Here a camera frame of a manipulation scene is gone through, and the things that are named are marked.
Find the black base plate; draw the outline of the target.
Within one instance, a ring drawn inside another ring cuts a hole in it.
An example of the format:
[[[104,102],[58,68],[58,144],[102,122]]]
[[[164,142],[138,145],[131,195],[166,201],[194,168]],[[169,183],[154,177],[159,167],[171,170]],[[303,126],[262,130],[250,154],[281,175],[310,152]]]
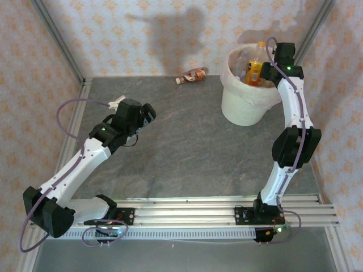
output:
[[[276,213],[257,212],[252,207],[234,207],[236,225],[283,225],[285,218]]]
[[[105,219],[105,222],[102,222],[100,220],[87,220],[83,224],[86,226],[99,226],[99,225],[121,225],[120,222],[124,222],[128,226],[133,225],[135,216],[135,209],[129,208],[129,207],[117,207],[112,209],[111,211],[108,211],[107,214],[103,219]]]

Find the aluminium mounting rail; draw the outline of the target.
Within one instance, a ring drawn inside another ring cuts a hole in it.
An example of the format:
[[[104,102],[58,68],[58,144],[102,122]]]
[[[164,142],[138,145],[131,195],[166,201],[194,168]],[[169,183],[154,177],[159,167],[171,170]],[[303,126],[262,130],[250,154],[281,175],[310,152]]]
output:
[[[115,201],[135,209],[134,227],[326,227],[339,224],[335,208],[317,195],[289,195],[283,199],[283,225],[236,225],[234,207],[252,207],[253,197],[134,198]]]

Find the right controller board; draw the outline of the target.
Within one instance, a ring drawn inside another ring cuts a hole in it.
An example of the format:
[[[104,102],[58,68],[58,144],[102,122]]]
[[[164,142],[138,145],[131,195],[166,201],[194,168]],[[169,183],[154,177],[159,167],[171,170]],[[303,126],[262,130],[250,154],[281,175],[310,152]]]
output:
[[[260,227],[255,228],[255,238],[254,241],[262,243],[271,243],[274,235],[281,233],[282,231],[288,229],[288,226],[277,226],[277,227]]]

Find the controller board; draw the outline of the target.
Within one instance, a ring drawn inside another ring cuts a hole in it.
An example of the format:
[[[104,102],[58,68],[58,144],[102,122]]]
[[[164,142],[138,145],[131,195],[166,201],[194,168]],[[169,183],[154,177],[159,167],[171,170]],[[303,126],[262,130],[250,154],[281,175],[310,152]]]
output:
[[[288,226],[277,226],[277,227],[260,227],[255,228],[255,238],[254,241],[262,243],[271,243],[274,235],[281,233],[282,231],[288,229]]]
[[[95,237],[97,238],[98,242],[108,242],[113,241],[119,238],[123,234],[121,229],[109,229],[109,228],[97,228],[95,230]]]

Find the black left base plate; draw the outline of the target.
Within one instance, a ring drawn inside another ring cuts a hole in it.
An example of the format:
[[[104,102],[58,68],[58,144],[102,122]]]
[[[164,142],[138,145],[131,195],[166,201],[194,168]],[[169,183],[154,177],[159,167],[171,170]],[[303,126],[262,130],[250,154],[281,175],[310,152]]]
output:
[[[112,209],[111,211],[108,211],[107,214],[103,219],[105,219],[105,222],[102,222],[100,220],[87,220],[83,224],[86,226],[99,226],[99,225],[121,225],[120,222],[124,222],[128,226],[133,225],[135,216],[135,209],[129,208],[129,207],[117,207]]]

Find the white ribbed plastic bin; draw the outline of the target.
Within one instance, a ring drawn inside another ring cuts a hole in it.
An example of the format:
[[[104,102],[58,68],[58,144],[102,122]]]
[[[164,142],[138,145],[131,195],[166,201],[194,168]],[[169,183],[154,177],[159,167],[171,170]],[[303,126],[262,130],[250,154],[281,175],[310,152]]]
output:
[[[251,126],[258,123],[267,110],[253,107],[237,95],[224,90],[222,93],[221,109],[224,116],[232,123],[239,126]]]

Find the left controller board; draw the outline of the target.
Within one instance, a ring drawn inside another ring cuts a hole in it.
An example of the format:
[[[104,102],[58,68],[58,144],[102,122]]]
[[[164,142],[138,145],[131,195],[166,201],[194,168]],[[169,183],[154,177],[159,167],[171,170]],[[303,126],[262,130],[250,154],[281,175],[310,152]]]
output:
[[[98,242],[108,242],[113,241],[119,238],[123,234],[121,229],[109,229],[109,228],[97,228],[95,230],[95,237],[97,238]]]

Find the brown coffee bottle cream cap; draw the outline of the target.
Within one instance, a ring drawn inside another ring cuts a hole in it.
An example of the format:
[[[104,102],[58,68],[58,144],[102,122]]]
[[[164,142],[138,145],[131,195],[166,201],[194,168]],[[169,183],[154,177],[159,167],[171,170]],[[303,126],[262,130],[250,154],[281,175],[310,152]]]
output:
[[[175,79],[176,84],[184,84],[184,83],[193,83],[199,82],[206,78],[209,73],[209,69],[207,67],[199,67],[187,71],[183,76]]]

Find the aluminium table side rail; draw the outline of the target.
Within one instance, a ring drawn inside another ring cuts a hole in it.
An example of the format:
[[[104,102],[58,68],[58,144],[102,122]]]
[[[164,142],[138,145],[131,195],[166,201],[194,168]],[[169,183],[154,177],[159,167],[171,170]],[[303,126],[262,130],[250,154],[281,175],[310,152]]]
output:
[[[88,98],[91,84],[92,84],[92,78],[87,78],[80,90],[79,98],[82,99]],[[86,107],[86,102],[76,101],[73,102],[72,104],[73,104],[73,112],[69,120],[67,130],[68,132],[78,136],[82,123],[83,114]],[[65,135],[65,139],[55,168],[56,172],[58,172],[72,158],[76,145],[77,141],[75,139]]]

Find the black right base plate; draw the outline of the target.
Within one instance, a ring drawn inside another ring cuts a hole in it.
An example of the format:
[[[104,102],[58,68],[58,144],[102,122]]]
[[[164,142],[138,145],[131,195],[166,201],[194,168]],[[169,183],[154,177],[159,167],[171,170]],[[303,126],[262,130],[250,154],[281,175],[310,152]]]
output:
[[[257,212],[252,207],[234,207],[236,225],[283,225],[285,218],[276,213]]]

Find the orange juice bottle yellow cap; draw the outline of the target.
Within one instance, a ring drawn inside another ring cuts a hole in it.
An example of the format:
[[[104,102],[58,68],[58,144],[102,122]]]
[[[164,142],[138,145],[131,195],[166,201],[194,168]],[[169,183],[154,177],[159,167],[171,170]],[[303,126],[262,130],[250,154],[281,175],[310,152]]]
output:
[[[266,43],[259,41],[248,57],[244,82],[247,85],[258,86],[263,63],[267,61]]]

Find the aluminium frame post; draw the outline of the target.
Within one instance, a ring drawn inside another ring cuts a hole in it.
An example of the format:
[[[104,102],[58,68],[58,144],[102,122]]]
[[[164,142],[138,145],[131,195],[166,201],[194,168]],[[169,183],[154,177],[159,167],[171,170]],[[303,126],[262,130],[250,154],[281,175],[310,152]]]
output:
[[[67,62],[68,66],[71,69],[71,72],[75,76],[78,83],[83,84],[85,82],[85,78],[83,77],[80,68],[78,67],[74,57],[69,50],[69,47],[66,45],[65,40],[63,39],[61,32],[57,28],[54,20],[52,19],[48,9],[46,8],[43,0],[30,0],[36,12],[38,13],[40,19],[45,24],[46,29],[51,35],[52,39],[56,43],[59,48],[63,58]]]
[[[295,64],[302,65],[302,61],[309,51],[313,41],[315,40],[319,30],[324,25],[324,22],[328,18],[330,12],[332,11],[334,5],[337,0],[323,0],[322,5],[320,6],[318,13],[314,16],[314,20],[311,23],[307,33],[304,35],[302,44],[297,50],[295,57]]]

